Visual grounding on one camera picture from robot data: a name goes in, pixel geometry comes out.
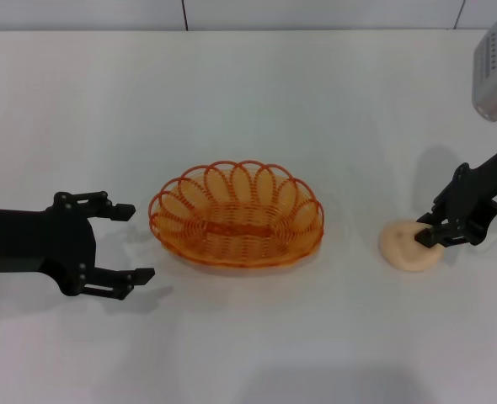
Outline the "round beige bread bun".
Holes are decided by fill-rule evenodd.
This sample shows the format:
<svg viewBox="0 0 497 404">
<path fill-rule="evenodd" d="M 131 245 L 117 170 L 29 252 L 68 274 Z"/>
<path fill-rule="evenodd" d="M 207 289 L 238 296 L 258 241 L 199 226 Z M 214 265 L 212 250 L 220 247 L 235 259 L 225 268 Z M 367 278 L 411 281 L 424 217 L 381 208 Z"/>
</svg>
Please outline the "round beige bread bun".
<svg viewBox="0 0 497 404">
<path fill-rule="evenodd" d="M 425 247 L 415 240 L 420 231 L 430 225 L 416 221 L 395 221 L 387 224 L 379 236 L 381 255 L 394 268 L 406 272 L 422 272 L 436 265 L 445 248 L 436 244 Z"/>
</svg>

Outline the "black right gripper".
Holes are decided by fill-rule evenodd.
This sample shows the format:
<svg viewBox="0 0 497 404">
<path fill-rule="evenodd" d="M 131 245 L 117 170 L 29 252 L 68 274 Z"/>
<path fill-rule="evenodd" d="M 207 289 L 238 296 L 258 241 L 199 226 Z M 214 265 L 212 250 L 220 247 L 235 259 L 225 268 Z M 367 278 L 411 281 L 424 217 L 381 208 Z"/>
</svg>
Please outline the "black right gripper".
<svg viewBox="0 0 497 404">
<path fill-rule="evenodd" d="M 456 169 L 433 210 L 416 221 L 423 227 L 414 239 L 425 247 L 477 246 L 496 216 L 497 153 L 479 167 L 464 163 Z"/>
</svg>

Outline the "orange woven plastic basket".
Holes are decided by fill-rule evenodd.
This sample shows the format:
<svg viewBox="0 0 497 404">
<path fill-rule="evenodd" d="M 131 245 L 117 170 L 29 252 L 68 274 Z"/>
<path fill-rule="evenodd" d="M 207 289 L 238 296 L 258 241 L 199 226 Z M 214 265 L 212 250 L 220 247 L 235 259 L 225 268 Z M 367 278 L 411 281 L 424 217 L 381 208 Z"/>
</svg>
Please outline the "orange woven plastic basket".
<svg viewBox="0 0 497 404">
<path fill-rule="evenodd" d="M 198 165 L 151 199 L 148 224 L 171 253 L 226 268 L 288 266 L 315 253 L 323 206 L 277 164 L 253 160 Z"/>
</svg>

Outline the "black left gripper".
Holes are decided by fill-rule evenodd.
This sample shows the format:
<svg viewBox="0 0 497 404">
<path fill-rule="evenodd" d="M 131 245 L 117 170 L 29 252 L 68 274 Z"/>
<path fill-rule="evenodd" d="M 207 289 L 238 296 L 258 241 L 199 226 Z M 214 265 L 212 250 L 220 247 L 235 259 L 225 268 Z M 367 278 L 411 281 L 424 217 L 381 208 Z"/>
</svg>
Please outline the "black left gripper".
<svg viewBox="0 0 497 404">
<path fill-rule="evenodd" d="M 91 295 L 124 300 L 147 284 L 154 268 L 115 271 L 95 268 L 96 241 L 89 218 L 127 222 L 136 213 L 130 204 L 114 204 L 105 191 L 55 194 L 42 211 L 0 210 L 0 273 L 25 272 L 19 261 L 38 263 L 31 270 L 51 277 L 67 296 Z"/>
</svg>

